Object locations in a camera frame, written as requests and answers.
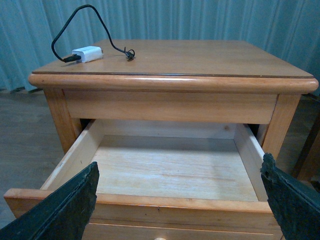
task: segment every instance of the table leg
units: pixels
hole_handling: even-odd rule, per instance
[[[66,153],[82,131],[80,119],[70,117],[65,93],[62,89],[46,88],[43,91],[62,149]]]
[[[265,137],[262,149],[276,159],[295,114],[301,95],[279,94]]]
[[[310,182],[320,169],[320,112],[314,121],[309,136],[296,162],[292,175],[301,181]]]

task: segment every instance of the phone charger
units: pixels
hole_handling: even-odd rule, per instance
[[[87,63],[93,60],[102,59],[102,50],[98,46],[86,46],[78,49],[72,50],[72,54],[77,54],[81,56],[81,59],[77,62]]]

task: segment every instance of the wooden furniture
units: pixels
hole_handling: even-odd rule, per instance
[[[16,217],[92,161],[84,239],[279,240],[260,177],[314,77],[241,41],[118,40],[104,58],[35,70],[65,157],[40,190],[10,189]],[[82,131],[80,119],[93,119]],[[260,124],[258,141],[246,124]]]
[[[309,183],[320,169],[320,112],[304,143],[292,175],[300,181]]]

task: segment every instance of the drawer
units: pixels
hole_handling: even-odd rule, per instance
[[[10,189],[5,199],[19,217],[96,161],[97,202],[86,230],[97,229],[95,239],[145,230],[151,239],[276,240],[282,234],[261,180],[263,154],[245,124],[97,119],[40,190]]]
[[[125,226],[90,223],[83,234],[90,240],[272,240],[272,234],[227,232],[209,230],[189,230],[143,226]]]

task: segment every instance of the tabletop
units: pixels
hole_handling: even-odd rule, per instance
[[[95,46],[102,48],[103,59],[57,60],[34,70],[29,81],[42,88],[198,92],[309,93],[318,87],[311,74],[244,41],[115,40],[114,44],[134,49],[135,59],[127,61],[102,40]]]

